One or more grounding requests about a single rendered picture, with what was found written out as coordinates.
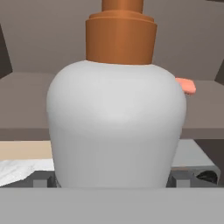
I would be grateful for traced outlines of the white soap dispenser brown pump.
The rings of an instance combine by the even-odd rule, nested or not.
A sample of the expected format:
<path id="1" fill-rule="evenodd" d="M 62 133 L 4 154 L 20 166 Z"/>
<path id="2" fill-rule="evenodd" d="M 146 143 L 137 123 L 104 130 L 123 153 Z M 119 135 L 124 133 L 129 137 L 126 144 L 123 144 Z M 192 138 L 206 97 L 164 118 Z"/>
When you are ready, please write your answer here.
<path id="1" fill-rule="evenodd" d="M 186 117 L 175 77 L 152 65 L 157 26 L 144 0 L 102 0 L 86 22 L 86 58 L 63 68 L 46 99 L 62 187 L 166 185 Z"/>

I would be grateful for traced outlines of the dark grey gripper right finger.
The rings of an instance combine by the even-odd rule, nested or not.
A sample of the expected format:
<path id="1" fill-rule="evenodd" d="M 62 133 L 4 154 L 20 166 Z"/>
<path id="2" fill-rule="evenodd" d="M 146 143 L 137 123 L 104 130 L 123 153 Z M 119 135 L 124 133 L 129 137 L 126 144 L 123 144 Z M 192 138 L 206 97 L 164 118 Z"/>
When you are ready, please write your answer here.
<path id="1" fill-rule="evenodd" d="M 189 171 L 172 171 L 166 186 L 176 188 L 217 187 L 218 176 L 214 171 L 203 171 L 200 174 Z"/>

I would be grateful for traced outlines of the pink bar soap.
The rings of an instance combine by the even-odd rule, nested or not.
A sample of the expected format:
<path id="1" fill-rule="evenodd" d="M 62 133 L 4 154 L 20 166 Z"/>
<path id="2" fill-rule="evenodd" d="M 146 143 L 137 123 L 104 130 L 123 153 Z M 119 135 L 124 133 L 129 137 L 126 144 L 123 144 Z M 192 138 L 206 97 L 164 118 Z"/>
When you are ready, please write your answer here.
<path id="1" fill-rule="evenodd" d="M 194 95 L 196 93 L 196 87 L 192 80 L 184 78 L 175 78 L 175 80 L 180 84 L 185 94 Z"/>

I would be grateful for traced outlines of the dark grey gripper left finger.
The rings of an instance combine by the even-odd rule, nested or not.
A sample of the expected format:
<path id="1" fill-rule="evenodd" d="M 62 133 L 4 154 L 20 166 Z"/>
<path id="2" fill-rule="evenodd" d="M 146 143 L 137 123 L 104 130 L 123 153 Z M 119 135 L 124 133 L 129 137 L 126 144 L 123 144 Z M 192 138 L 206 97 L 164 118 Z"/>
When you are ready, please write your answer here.
<path id="1" fill-rule="evenodd" d="M 56 178 L 54 171 L 35 171 L 24 180 L 19 180 L 7 185 L 8 187 L 30 187 L 30 188 L 50 188 L 56 187 Z"/>

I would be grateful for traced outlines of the brown open cabinet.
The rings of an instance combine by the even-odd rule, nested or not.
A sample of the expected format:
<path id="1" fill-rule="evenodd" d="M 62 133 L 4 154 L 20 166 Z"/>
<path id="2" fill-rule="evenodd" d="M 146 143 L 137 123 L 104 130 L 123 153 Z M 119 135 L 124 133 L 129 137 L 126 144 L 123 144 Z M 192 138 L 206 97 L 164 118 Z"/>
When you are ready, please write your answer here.
<path id="1" fill-rule="evenodd" d="M 63 67 L 85 58 L 85 21 L 102 0 L 0 0 L 0 139 L 46 140 L 46 92 Z M 193 79 L 184 138 L 224 139 L 224 3 L 144 0 L 157 23 L 154 64 Z"/>

